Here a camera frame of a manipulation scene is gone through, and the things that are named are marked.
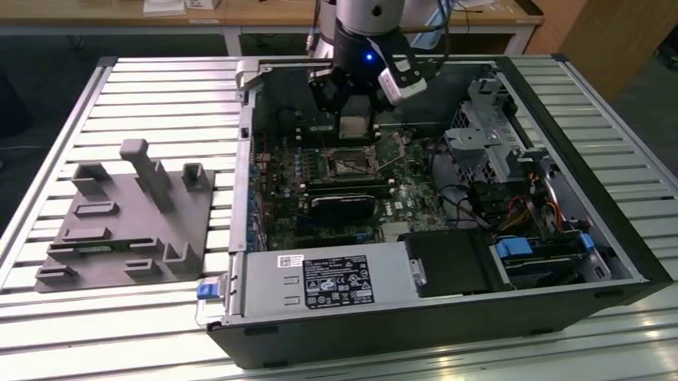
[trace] slotted aluminum surface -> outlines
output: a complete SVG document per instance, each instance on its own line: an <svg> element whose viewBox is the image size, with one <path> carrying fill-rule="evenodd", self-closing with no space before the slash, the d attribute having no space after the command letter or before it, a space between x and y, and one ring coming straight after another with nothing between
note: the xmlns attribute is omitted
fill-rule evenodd
<svg viewBox="0 0 678 381"><path fill-rule="evenodd" d="M55 151L60 160L47 168L47 185L27 194L33 204L15 218L16 234L3 237L0 379L570 380L675 375L678 286L633 306L602 311L561 333L258 371L239 369L198 327L196 282L35 293L35 272L75 194L68 181L75 166L103 160L111 173L131 172L116 145L132 137L152 143L150 155L168 171L199 161L218 172L204 274L226 271L239 123L236 61L120 59L112 69L98 68L64 127L72 134L63 152ZM549 56L514 57L514 63L677 278L673 177L566 64ZM534 129L527 134L539 145Z"/></svg>

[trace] warning label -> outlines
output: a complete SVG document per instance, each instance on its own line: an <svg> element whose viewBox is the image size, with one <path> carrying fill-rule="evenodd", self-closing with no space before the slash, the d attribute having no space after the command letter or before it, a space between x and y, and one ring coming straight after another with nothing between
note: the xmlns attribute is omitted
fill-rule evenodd
<svg viewBox="0 0 678 381"><path fill-rule="evenodd" d="M366 256L304 260L304 294L310 309L374 303Z"/></svg>

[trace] table leg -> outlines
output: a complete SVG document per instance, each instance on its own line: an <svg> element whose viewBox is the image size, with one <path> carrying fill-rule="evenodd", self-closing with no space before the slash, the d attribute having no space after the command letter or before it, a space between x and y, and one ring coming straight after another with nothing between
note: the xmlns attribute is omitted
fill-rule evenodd
<svg viewBox="0 0 678 381"><path fill-rule="evenodd" d="M224 26L222 28L223 40L226 41L226 49L230 56L242 56L243 48L240 47L240 34L239 26Z"/></svg>
<svg viewBox="0 0 678 381"><path fill-rule="evenodd" d="M535 25L517 26L517 32L511 36L511 40L506 46L505 54L522 54L525 52L527 43L530 42L531 34L534 32L534 28Z"/></svg>
<svg viewBox="0 0 678 381"><path fill-rule="evenodd" d="M83 35L78 36L68 35L67 38L75 50L80 50L82 48L86 47L86 37Z"/></svg>

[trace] wooden desk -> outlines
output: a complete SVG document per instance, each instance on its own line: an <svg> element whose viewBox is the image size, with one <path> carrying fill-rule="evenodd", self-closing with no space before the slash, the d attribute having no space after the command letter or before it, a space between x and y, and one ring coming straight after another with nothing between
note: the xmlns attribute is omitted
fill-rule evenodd
<svg viewBox="0 0 678 381"><path fill-rule="evenodd" d="M242 56L242 34L307 33L314 4L315 0L222 0L216 10L143 17L142 0L0 0L0 35L218 33L228 54ZM474 10L483 12L454 12L450 32L510 34L506 53L522 53L542 17L529 15L515 0Z"/></svg>

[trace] blue tab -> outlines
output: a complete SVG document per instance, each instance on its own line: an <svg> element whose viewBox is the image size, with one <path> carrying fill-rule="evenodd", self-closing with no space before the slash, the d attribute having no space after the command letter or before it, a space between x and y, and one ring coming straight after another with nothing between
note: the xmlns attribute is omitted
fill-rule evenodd
<svg viewBox="0 0 678 381"><path fill-rule="evenodd" d="M509 256L509 251L505 248L505 245L498 243L495 244L497 254L499 254L499 258L506 258Z"/></svg>
<svg viewBox="0 0 678 381"><path fill-rule="evenodd" d="M591 238L591 236L589 236L587 233L582 233L582 244L583 244L583 248L586 248L586 251L591 251L595 249L595 243L594 243L594 239Z"/></svg>
<svg viewBox="0 0 678 381"><path fill-rule="evenodd" d="M362 244L370 238L370 233L356 234L356 243Z"/></svg>
<svg viewBox="0 0 678 381"><path fill-rule="evenodd" d="M533 254L530 242L527 242L527 239L523 237L505 238L501 240L497 244L497 252L501 258Z"/></svg>
<svg viewBox="0 0 678 381"><path fill-rule="evenodd" d="M219 285L216 283L206 283L198 286L198 300L219 298Z"/></svg>

